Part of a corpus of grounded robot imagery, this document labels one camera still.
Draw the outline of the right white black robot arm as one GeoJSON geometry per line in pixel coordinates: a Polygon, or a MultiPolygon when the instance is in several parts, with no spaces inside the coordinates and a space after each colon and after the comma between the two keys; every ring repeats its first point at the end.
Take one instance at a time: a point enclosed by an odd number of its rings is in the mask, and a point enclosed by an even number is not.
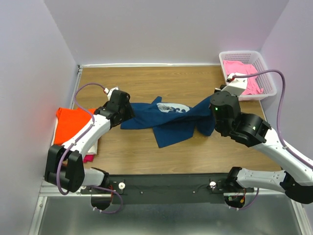
{"type": "Polygon", "coordinates": [[[211,96],[210,110],[215,118],[215,130],[221,136],[266,154],[282,168],[270,172],[233,167],[224,184],[229,191],[264,188],[284,193],[302,204],[312,203],[313,169],[309,158],[301,153],[293,156],[269,123],[255,114],[241,112],[238,98],[227,91],[211,96]]]}

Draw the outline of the navy blue printed t-shirt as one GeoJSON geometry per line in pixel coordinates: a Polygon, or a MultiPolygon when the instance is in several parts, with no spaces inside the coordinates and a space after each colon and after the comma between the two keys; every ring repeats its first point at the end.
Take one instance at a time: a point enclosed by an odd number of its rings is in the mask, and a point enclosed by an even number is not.
{"type": "Polygon", "coordinates": [[[193,137],[197,129],[211,136],[215,120],[209,109],[210,97],[194,107],[163,102],[158,96],[152,103],[132,103],[135,117],[121,124],[124,130],[153,130],[159,148],[167,147],[193,137]]]}

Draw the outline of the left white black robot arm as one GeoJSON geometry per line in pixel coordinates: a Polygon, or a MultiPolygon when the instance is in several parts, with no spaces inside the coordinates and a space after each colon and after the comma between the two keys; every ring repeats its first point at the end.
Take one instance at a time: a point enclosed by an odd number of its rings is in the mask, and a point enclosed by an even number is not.
{"type": "Polygon", "coordinates": [[[101,136],[134,117],[127,92],[114,88],[109,91],[108,98],[76,135],[48,150],[45,181],[56,185],[62,195],[76,192],[80,187],[92,187],[97,193],[108,189],[108,173],[95,168],[85,169],[83,159],[101,136]]]}

